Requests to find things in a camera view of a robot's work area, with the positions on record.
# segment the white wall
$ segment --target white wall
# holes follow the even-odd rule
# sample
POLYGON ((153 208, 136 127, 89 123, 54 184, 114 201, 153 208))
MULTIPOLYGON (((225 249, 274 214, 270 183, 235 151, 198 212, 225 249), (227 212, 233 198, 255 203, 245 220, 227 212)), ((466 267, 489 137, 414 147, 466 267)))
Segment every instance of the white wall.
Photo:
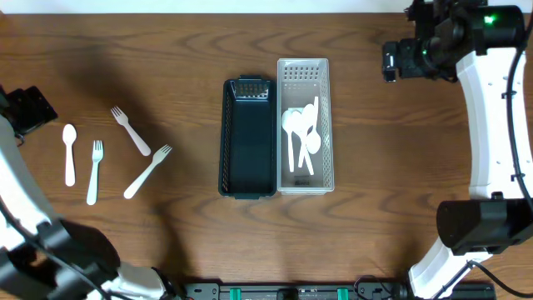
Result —
MULTIPOLYGON (((3 13, 400 13, 412 0, 0 0, 3 13)), ((490 0, 491 5, 531 0, 490 0)))

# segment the brown wooden surface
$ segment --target brown wooden surface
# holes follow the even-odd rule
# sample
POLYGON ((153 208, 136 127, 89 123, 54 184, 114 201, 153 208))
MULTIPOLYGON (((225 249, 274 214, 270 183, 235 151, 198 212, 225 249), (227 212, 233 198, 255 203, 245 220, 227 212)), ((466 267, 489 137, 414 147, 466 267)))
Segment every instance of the brown wooden surface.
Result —
MULTIPOLYGON (((36 85, 55 107, 59 119, 28 136, 22 155, 57 211, 99 228, 124 261, 226 283, 402 277, 436 239, 438 203, 468 198, 471 165, 460 84, 382 80, 382 43, 413 32, 400 14, 8 16, 0 83, 36 85), (273 78, 278 58, 298 57, 330 62, 335 192, 221 197, 222 83, 273 78), (123 191, 151 159, 117 125, 113 105, 153 151, 174 147, 129 201, 123 191), (74 187, 63 179, 66 123, 78 133, 74 187), (94 139, 106 154, 89 207, 94 139)), ((529 83, 532 71, 528 63, 529 83)), ((486 266, 533 290, 532 250, 526 242, 486 266)))

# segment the green indicator light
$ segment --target green indicator light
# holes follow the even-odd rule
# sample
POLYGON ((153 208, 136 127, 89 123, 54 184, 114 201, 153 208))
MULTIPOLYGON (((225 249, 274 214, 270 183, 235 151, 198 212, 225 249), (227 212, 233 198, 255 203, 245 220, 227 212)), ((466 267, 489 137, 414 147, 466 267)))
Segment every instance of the green indicator light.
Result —
POLYGON ((492 24, 496 20, 496 18, 494 16, 485 16, 484 20, 485 24, 492 24))

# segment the black plastic basket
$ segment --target black plastic basket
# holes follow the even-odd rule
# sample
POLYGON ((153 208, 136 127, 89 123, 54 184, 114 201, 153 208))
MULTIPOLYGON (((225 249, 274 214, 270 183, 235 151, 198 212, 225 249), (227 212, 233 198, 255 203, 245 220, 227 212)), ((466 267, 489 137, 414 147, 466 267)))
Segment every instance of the black plastic basket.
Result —
POLYGON ((276 193, 276 83, 244 76, 224 83, 218 190, 235 199, 276 193))

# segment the white plastic fork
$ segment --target white plastic fork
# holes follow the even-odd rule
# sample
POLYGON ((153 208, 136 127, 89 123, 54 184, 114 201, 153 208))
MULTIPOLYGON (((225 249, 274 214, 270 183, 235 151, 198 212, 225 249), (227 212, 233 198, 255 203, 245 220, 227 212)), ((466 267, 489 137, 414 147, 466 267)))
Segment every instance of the white plastic fork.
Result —
POLYGON ((94 205, 97 202, 98 194, 98 165, 103 158, 103 143, 102 141, 94 141, 92 143, 92 172, 91 181, 89 182, 89 190, 87 191, 87 204, 94 205))
POLYGON ((117 123, 124 126, 126 128, 127 133, 130 134, 130 137, 132 137, 133 142, 135 145, 137 145, 137 148, 139 148, 139 151, 141 151, 142 155, 148 156, 150 155, 150 148, 148 145, 142 140, 141 137, 133 130, 133 128, 130 126, 130 123, 127 121, 127 116, 118 106, 111 108, 111 113, 117 120, 117 123))
POLYGON ((165 159, 167 154, 172 150, 172 147, 165 145, 161 149, 157 150, 156 154, 153 155, 153 160, 150 166, 147 167, 146 170, 137 178, 135 181, 130 185, 126 192, 124 192, 124 197, 126 199, 131 199, 133 195, 139 190, 141 185, 144 183, 144 181, 147 179, 148 175, 153 171, 153 168, 156 167, 160 162, 165 159))

